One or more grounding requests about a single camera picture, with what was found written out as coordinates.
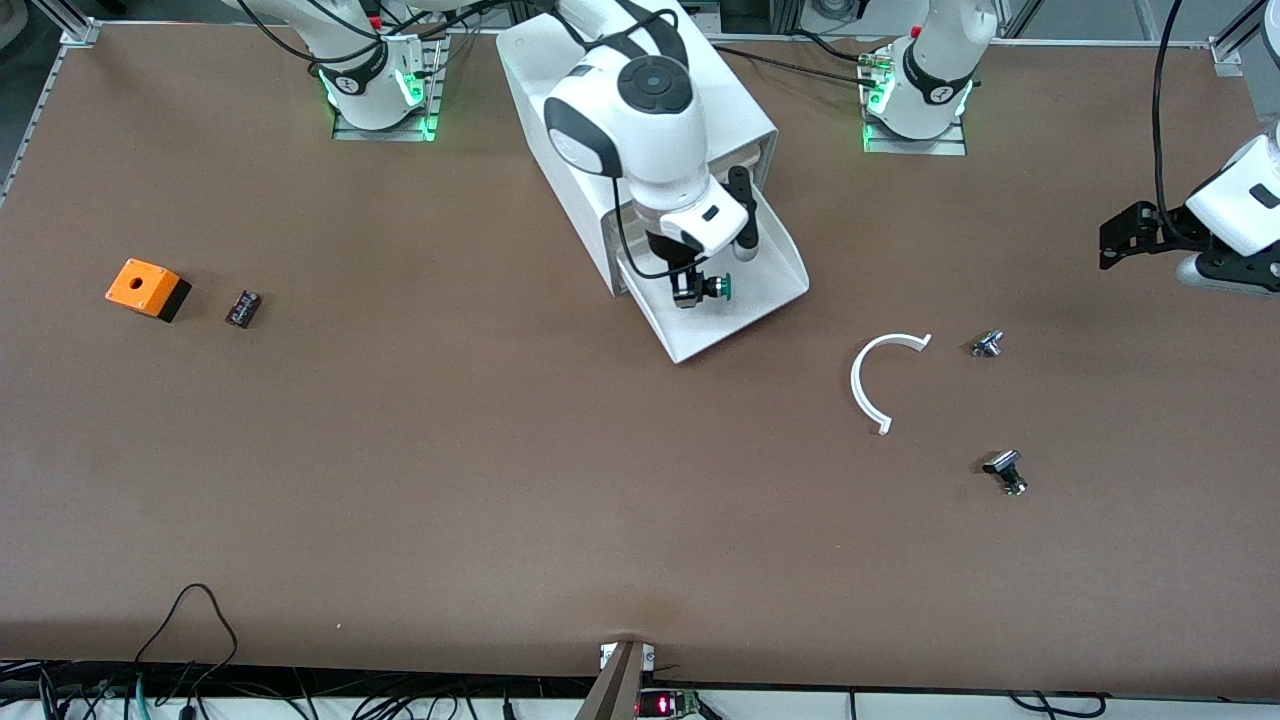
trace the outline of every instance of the white box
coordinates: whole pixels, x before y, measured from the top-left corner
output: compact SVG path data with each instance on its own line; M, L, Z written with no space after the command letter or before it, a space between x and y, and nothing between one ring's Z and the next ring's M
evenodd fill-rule
M740 263L731 250L724 250L703 264L708 275L732 273L733 299L730 301L707 299L696 307L680 309L671 299L667 279L636 277L621 256L609 179L571 168L556 154L547 136L543 102L556 83L582 59L582 49L570 40L564 28L548 15L531 18L498 33L498 55L529 149L604 284L614 297L628 292L635 299L672 361L680 363L804 295L809 290L809 274L791 236L760 195L777 128L677 3L639 0L637 4L649 10L671 9L680 18L678 31L689 53L690 74L705 109L707 160L712 172L724 179L732 165L751 170L759 204L759 255L750 263ZM648 250L645 234L630 208L625 181L620 191L623 224L636 263L645 272L666 272L666 264Z

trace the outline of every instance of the orange block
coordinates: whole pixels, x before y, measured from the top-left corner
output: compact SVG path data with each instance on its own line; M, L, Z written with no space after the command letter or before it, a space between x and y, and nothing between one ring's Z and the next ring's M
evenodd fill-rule
M173 270L131 258L115 275L106 299L134 313L172 323L188 292L191 283Z

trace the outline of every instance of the orange object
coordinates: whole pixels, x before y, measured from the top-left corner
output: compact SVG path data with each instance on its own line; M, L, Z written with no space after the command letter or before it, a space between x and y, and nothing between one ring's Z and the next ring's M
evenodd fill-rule
M106 299L134 313L172 323L188 292L191 283L173 270L131 258L115 275Z

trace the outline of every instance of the floor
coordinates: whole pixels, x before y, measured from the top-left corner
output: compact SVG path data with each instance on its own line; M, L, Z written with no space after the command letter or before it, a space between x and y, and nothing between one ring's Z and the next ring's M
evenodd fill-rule
M95 0L76 1L87 14L109 17ZM1148 1L1156 24L1162 24L1171 0ZM1082 12L1082 3L1088 5L1088 12ZM927 0L908 0L908 4L913 8L918 5L922 17L928 6ZM127 0L127 5L128 19L207 23L244 20L239 10L211 0ZM1244 0L1188 1L1178 19L1174 37L1179 40L1207 37L1224 27L1243 5ZM813 12L810 3L803 24L819 32L836 29L850 35L859 31L895 33L900 32L897 24L911 22L902 19L901 8L901 4L876 0L868 6L865 20L855 24L824 19ZM10 46L0 49L0 97L5 99L0 104L0 168L8 167L17 152L40 88L58 53L60 35L58 29L35 8L31 8L29 15L27 28L18 38ZM1129 1L1050 0L1028 26L1024 37L1140 40L1142 28ZM1258 119L1271 122L1280 118L1280 69L1271 61L1261 41L1251 42L1242 51L1242 64Z

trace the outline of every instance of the white c-shaped part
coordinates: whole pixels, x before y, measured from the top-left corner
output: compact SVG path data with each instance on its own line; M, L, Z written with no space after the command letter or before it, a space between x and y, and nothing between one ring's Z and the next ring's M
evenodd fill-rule
M867 347L864 347L854 360L854 369L849 372L849 384L854 388L854 400L858 401L858 406L863 409L863 413L867 413L868 418L879 423L881 434L886 434L888 432L888 427L893 424L893 419L877 410L876 406L872 405L872 401L867 400L867 393L863 392L863 359L867 357L867 354L870 352L873 347L879 347L882 345L905 345L919 352L924 350L924 346L929 345L931 340L933 340L932 334L927 334L924 337L915 337L904 333L881 336L868 342Z

